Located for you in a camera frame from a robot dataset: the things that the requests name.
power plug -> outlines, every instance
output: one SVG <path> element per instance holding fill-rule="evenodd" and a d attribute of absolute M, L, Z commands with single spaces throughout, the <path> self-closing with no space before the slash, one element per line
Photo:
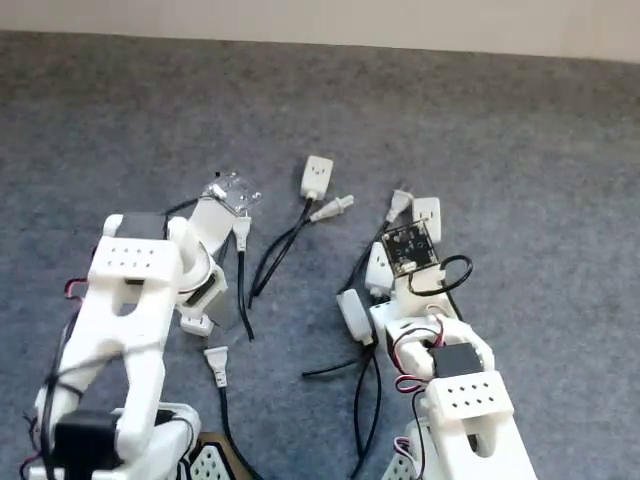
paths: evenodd
<path fill-rule="evenodd" d="M 431 241 L 440 243 L 442 239 L 442 218 L 440 217 L 440 199 L 424 197 L 413 199 L 413 221 L 423 220 L 427 225 Z"/>
<path fill-rule="evenodd" d="M 333 160 L 310 155 L 304 167 L 300 195 L 313 200 L 324 200 L 332 170 Z"/>
<path fill-rule="evenodd" d="M 374 242 L 371 246 L 364 286 L 374 297 L 389 296 L 393 288 L 393 271 L 389 265 L 387 252 L 382 243 Z"/>
<path fill-rule="evenodd" d="M 213 322 L 208 315 L 203 314 L 200 318 L 187 317 L 180 318 L 180 328 L 185 332 L 199 337 L 208 337 L 213 330 Z"/>

cable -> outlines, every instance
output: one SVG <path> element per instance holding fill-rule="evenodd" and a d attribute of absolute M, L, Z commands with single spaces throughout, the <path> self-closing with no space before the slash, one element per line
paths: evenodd
<path fill-rule="evenodd" d="M 244 303 L 244 256 L 244 251 L 238 252 L 238 309 L 240 310 L 242 323 L 251 342 L 255 336 L 253 334 L 253 328 L 251 328 L 251 323 L 249 322 L 249 316 L 247 315 L 247 307 Z"/>
<path fill-rule="evenodd" d="M 418 418 L 418 411 L 416 410 L 416 398 L 420 395 L 423 390 L 418 390 L 411 397 L 411 410 L 413 411 L 413 418 L 416 420 L 416 428 L 418 429 L 418 437 L 420 438 L 420 451 L 422 452 L 422 461 L 420 462 L 420 473 L 416 477 L 417 480 L 422 480 L 422 476 L 424 475 L 424 469 L 426 467 L 426 458 L 424 452 L 424 438 L 422 438 L 422 428 L 420 428 L 420 419 Z"/>
<path fill-rule="evenodd" d="M 369 435 L 367 436 L 367 441 L 365 442 L 365 445 L 364 445 L 364 448 L 362 448 L 362 451 L 360 451 L 360 449 L 358 451 L 358 454 L 359 454 L 358 463 L 356 464 L 356 467 L 351 472 L 351 475 L 349 475 L 349 478 L 355 478 L 360 472 L 360 469 L 362 468 L 362 466 L 364 465 L 364 461 L 366 460 L 367 455 L 371 450 L 373 437 L 376 432 L 376 427 L 378 426 L 378 419 L 380 418 L 380 406 L 382 404 L 382 378 L 380 376 L 380 366 L 378 365 L 378 359 L 376 357 L 375 345 L 376 344 L 373 344 L 373 346 L 371 347 L 371 354 L 369 357 L 369 361 L 371 360 L 373 361 L 373 367 L 376 374 L 376 384 L 377 384 L 376 406 L 373 413 L 373 421 L 371 422 L 371 429 L 369 430 Z M 359 443 L 360 445 L 362 444 L 362 440 L 360 438 L 360 433 L 359 433 L 359 425 L 358 425 L 359 422 L 357 421 L 357 417 L 358 417 L 357 406 L 359 403 L 359 396 L 360 396 L 360 391 L 362 387 L 362 381 L 364 379 L 364 372 L 366 372 L 366 370 L 369 367 L 369 361 L 366 362 L 365 367 L 363 369 L 363 374 L 358 379 L 358 386 L 356 387 L 356 398 L 354 399 L 354 428 L 357 429 L 356 444 Z"/>
<path fill-rule="evenodd" d="M 409 281 L 407 282 L 407 287 L 409 288 L 409 291 L 411 293 L 413 293 L 414 295 L 417 295 L 419 297 L 433 297 L 434 295 L 440 295 L 441 293 L 447 293 L 447 292 L 450 292 L 450 291 L 458 288 L 460 285 L 462 285 L 467 280 L 467 278 L 469 278 L 469 275 L 471 275 L 471 272 L 473 272 L 473 262 L 466 255 L 452 255 L 451 257 L 445 258 L 440 263 L 440 270 L 445 270 L 447 265 L 449 263 L 451 263 L 451 262 L 454 262 L 454 261 L 463 261 L 467 265 L 467 269 L 465 270 L 465 272 L 455 282 L 453 282 L 452 284 L 442 283 L 442 287 L 437 288 L 435 290 L 414 290 L 413 289 L 413 284 L 412 284 L 412 282 L 413 282 L 413 273 L 410 273 L 409 274 Z"/>
<path fill-rule="evenodd" d="M 344 292 L 345 290 L 349 290 L 353 286 L 358 274 L 360 273 L 360 271 L 362 270 L 362 268 L 364 267 L 364 265 L 367 263 L 369 259 L 369 253 L 371 252 L 371 247 L 382 236 L 382 234 L 389 227 L 389 225 L 391 225 L 391 223 L 388 220 L 385 220 L 384 222 L 382 222 L 382 225 L 380 225 L 380 228 L 378 228 L 378 231 L 376 232 L 376 234 L 369 241 L 369 243 L 367 244 L 363 252 L 360 254 L 360 257 L 358 257 L 358 260 L 356 260 L 356 263 L 353 266 L 353 269 L 351 270 L 351 274 L 349 275 L 349 278 L 347 278 L 347 281 L 344 283 L 344 285 L 342 285 L 342 288 L 338 291 L 338 294 Z"/>
<path fill-rule="evenodd" d="M 220 412 L 222 415 L 222 427 L 224 429 L 224 434 L 227 436 L 227 440 L 229 441 L 229 445 L 231 446 L 231 450 L 233 450 L 233 453 L 235 453 L 236 457 L 238 457 L 238 460 L 240 460 L 242 466 L 247 469 L 254 480 L 262 480 L 260 474 L 256 472 L 251 464 L 242 456 L 242 453 L 240 453 L 238 446 L 233 441 L 233 437 L 231 436 L 231 428 L 229 427 L 229 410 L 227 405 L 227 387 L 220 387 L 218 388 L 218 391 L 220 392 Z"/>
<path fill-rule="evenodd" d="M 216 258 L 216 263 L 222 268 L 224 264 L 224 259 L 227 257 L 227 251 L 229 250 L 229 242 L 231 241 L 231 235 L 227 235 L 227 238 L 224 239 L 222 245 L 220 245 L 220 250 L 218 250 L 218 258 Z"/>
<path fill-rule="evenodd" d="M 291 248 L 291 245 L 293 245 L 293 242 L 295 241 L 296 237 L 302 230 L 302 227 L 304 227 L 307 224 L 306 220 L 309 217 L 309 210 L 311 210 L 312 205 L 313 205 L 313 199 L 308 198 L 304 204 L 304 208 L 302 210 L 302 213 L 300 214 L 300 217 L 298 218 L 298 221 L 296 222 L 295 226 L 292 229 L 292 232 L 287 236 L 284 246 L 280 250 L 280 253 L 278 253 L 278 256 L 276 257 L 276 259 L 271 264 L 271 267 L 269 267 L 269 270 L 267 270 L 267 273 L 260 280 L 260 283 L 257 284 L 257 287 L 253 292 L 253 296 L 257 297 L 260 295 L 260 293 L 262 293 L 262 290 L 264 290 L 264 287 L 267 286 L 267 283 L 275 273 L 276 269 L 278 268 L 280 263 L 282 263 L 282 261 L 284 260 L 284 257 L 287 255 L 287 252 Z"/>
<path fill-rule="evenodd" d="M 305 220 L 304 222 L 305 225 L 308 225 L 309 223 L 311 223 L 310 220 Z M 289 235 L 293 233 L 293 230 L 294 230 L 294 227 L 291 227 L 289 230 L 287 230 L 278 238 L 276 238 L 274 242 L 271 245 L 269 245 L 269 248 L 267 248 L 267 250 L 264 252 L 264 254 L 262 255 L 262 258 L 260 259 L 260 262 L 258 262 L 256 273 L 253 276 L 253 282 L 251 282 L 251 290 L 249 291 L 249 303 L 248 303 L 249 309 L 251 309 L 251 306 L 253 305 L 253 297 L 257 296 L 255 295 L 255 292 L 258 288 L 258 283 L 260 283 L 260 278 L 262 277 L 262 271 L 264 270 L 264 267 L 267 261 L 269 260 L 269 257 L 271 256 L 273 251 L 278 247 L 278 245 L 284 242 L 289 237 Z"/>
<path fill-rule="evenodd" d="M 314 375 L 322 375 L 323 373 L 335 372 L 336 370 L 340 370 L 342 368 L 349 367 L 351 365 L 355 365 L 360 360 L 362 360 L 362 356 L 358 358 L 352 358 L 351 360 L 347 360 L 346 362 L 339 363 L 334 365 L 333 367 L 322 368 L 320 370 L 309 370 L 306 372 L 302 372 L 303 377 L 312 377 Z"/>
<path fill-rule="evenodd" d="M 76 326 L 79 313 L 80 311 L 78 310 L 71 316 L 71 318 L 67 322 L 67 325 L 62 331 L 60 342 L 58 343 L 58 348 L 56 349 L 56 353 L 54 356 L 53 365 L 51 367 L 50 379 L 47 381 L 44 407 L 42 409 L 42 424 L 40 427 L 40 451 L 47 480 L 56 480 L 53 469 L 54 467 L 51 461 L 52 452 L 51 441 L 49 438 L 51 430 L 51 409 L 53 407 L 53 396 L 55 394 L 56 383 L 60 375 L 58 370 L 60 369 L 60 363 L 62 362 L 62 354 L 64 353 L 64 348 L 67 346 L 67 343 L 71 338 L 71 334 L 73 333 L 73 329 Z"/>
<path fill-rule="evenodd" d="M 20 464 L 20 468 L 18 468 L 18 474 L 20 475 L 20 480 L 27 480 L 27 475 L 25 474 L 25 470 L 29 465 L 40 458 L 40 452 L 27 457 L 24 462 Z"/>

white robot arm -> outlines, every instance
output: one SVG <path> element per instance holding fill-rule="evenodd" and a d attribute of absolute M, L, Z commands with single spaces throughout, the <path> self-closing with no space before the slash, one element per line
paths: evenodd
<path fill-rule="evenodd" d="M 45 466 L 31 468 L 31 480 L 175 479 L 180 459 L 195 446 L 197 412 L 160 403 L 163 350 L 176 305 L 204 288 L 198 302 L 204 308 L 226 282 L 186 219 L 165 222 L 144 214 L 105 222 L 85 298 L 36 399 Z M 124 408 L 76 410 L 115 356 L 123 357 L 129 383 Z"/>
<path fill-rule="evenodd" d="M 396 439 L 383 479 L 535 480 L 493 351 L 458 318 L 443 288 L 446 271 L 433 248 L 440 202 L 411 198 L 415 223 L 373 244 L 365 278 L 374 298 L 389 298 L 369 313 L 379 347 L 400 373 L 398 390 L 414 395 L 416 416 Z M 356 291 L 340 294 L 338 304 L 354 339 L 370 338 Z"/>

black circuit board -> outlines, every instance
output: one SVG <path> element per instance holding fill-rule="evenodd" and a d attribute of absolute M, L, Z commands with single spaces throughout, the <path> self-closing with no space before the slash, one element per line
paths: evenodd
<path fill-rule="evenodd" d="M 382 244 L 395 278 L 438 264 L 433 242 L 423 220 L 385 232 Z"/>

floor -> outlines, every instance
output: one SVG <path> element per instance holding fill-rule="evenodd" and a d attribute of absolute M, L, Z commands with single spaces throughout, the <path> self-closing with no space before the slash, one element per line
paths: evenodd
<path fill-rule="evenodd" d="M 626 480 L 640 469 L 640 65 L 356 47 L 0 34 L 0 476 L 30 452 L 33 404 L 104 218 L 157 211 L 218 170 L 264 194 L 253 267 L 295 221 L 308 154 L 335 159 L 340 218 L 305 232 L 230 347 L 237 443 L 266 478 L 346 478 L 357 372 L 303 381 L 356 354 L 334 292 L 391 190 L 439 196 L 441 252 L 475 263 L 456 292 L 494 348 L 540 479 Z M 230 282 L 235 255 L 228 256 Z M 202 345 L 177 322 L 164 399 L 220 430 Z M 379 478 L 411 414 L 383 359 Z M 373 408 L 368 379 L 365 417 Z M 126 391 L 109 367 L 86 404 Z"/>

